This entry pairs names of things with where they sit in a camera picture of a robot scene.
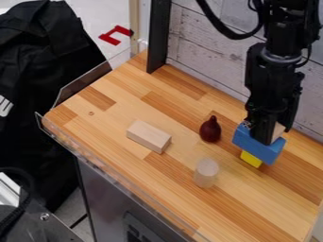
cable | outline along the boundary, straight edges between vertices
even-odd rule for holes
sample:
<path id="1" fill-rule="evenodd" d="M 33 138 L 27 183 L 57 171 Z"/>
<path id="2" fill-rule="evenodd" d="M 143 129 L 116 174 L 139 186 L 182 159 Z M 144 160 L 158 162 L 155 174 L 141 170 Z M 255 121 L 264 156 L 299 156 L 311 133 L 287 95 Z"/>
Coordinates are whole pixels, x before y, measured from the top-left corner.
<path id="1" fill-rule="evenodd" d="M 305 64 L 307 64 L 308 61 L 310 61 L 311 56 L 312 56 L 312 45 L 310 44 L 307 47 L 307 58 L 306 58 L 306 60 L 304 62 L 300 63 L 300 64 L 297 64 L 296 68 L 300 68 L 300 67 L 304 66 Z"/>
<path id="2" fill-rule="evenodd" d="M 25 212 L 26 207 L 29 205 L 30 201 L 32 200 L 32 194 L 35 191 L 35 182 L 33 178 L 21 170 L 19 168 L 14 167 L 6 167 L 0 168 L 0 172 L 11 173 L 20 176 L 27 182 L 28 190 L 27 197 L 23 202 L 20 203 L 19 207 L 17 207 L 10 215 L 8 215 L 5 219 L 0 221 L 0 238 L 8 231 L 9 227 Z"/>
<path id="3" fill-rule="evenodd" d="M 213 11 L 211 10 L 210 6 L 206 2 L 206 0 L 196 0 L 199 6 L 202 8 L 203 12 L 207 16 L 207 18 L 210 20 L 210 22 L 213 24 L 213 26 L 224 36 L 231 40 L 243 40 L 246 38 L 249 38 L 253 36 L 255 33 L 257 33 L 262 26 L 264 25 L 264 13 L 263 13 L 263 2 L 262 0 L 252 0 L 252 3 L 254 5 L 255 10 L 258 14 L 258 24 L 257 26 L 250 32 L 239 34 L 231 29 L 229 29 L 218 17 L 215 16 Z"/>
<path id="4" fill-rule="evenodd" d="M 251 0 L 247 0 L 247 7 L 252 11 L 257 11 L 254 7 L 251 6 Z"/>

dark red pear-shaped object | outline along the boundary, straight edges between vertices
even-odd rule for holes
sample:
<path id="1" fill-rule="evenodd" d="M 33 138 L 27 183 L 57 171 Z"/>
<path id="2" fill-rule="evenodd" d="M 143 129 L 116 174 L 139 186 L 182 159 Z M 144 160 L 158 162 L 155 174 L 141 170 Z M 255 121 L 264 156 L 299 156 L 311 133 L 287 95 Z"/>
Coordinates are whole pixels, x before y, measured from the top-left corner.
<path id="1" fill-rule="evenodd" d="M 209 121 L 206 121 L 199 129 L 199 135 L 202 140 L 207 142 L 216 142 L 221 137 L 221 127 L 213 115 Z"/>

red object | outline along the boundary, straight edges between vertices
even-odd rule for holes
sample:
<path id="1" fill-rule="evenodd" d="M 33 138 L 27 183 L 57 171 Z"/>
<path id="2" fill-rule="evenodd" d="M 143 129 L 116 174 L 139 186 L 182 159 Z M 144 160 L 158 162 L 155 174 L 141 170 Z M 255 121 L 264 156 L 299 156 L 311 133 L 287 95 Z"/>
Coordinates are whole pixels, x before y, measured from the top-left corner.
<path id="1" fill-rule="evenodd" d="M 216 142 L 221 137 L 221 127 L 213 115 L 209 121 L 206 121 L 199 129 L 199 135 L 202 140 L 207 142 Z"/>
<path id="2" fill-rule="evenodd" d="M 122 26 L 116 26 L 113 30 L 109 31 L 108 33 L 101 34 L 99 36 L 99 38 L 102 41 L 111 43 L 113 45 L 118 45 L 121 41 L 118 41 L 118 40 L 114 39 L 113 37 L 111 37 L 111 35 L 114 34 L 115 32 L 122 33 L 124 35 L 129 36 L 129 37 L 132 35 L 132 31 L 131 30 L 126 29 L 125 27 L 122 27 Z"/>

small cylinder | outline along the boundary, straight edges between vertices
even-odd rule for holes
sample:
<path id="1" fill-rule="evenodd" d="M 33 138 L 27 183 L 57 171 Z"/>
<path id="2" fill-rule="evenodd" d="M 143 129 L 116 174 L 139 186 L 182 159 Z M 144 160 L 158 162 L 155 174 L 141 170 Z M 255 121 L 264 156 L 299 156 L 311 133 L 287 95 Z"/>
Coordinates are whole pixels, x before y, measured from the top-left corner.
<path id="1" fill-rule="evenodd" d="M 197 164 L 194 182 L 201 188 L 210 188 L 213 186 L 215 177 L 219 171 L 218 164 L 212 159 L 203 159 Z"/>

wooden table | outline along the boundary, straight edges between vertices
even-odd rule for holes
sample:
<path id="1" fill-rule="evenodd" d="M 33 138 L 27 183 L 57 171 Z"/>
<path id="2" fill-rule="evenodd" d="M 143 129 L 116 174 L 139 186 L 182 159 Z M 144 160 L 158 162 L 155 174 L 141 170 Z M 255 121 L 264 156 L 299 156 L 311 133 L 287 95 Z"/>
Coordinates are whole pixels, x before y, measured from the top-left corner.
<path id="1" fill-rule="evenodd" d="M 292 130 L 277 163 L 255 169 L 231 142 L 246 117 L 242 102 L 169 65 L 149 75 L 145 63 L 146 53 L 140 54 L 42 122 L 198 241 L 308 239 L 323 199 L 322 145 Z M 216 145 L 198 136 L 212 114 L 223 130 Z M 173 136 L 164 154 L 128 140 L 126 130 L 137 119 Z M 220 165 L 211 189 L 192 179 L 206 157 Z"/>

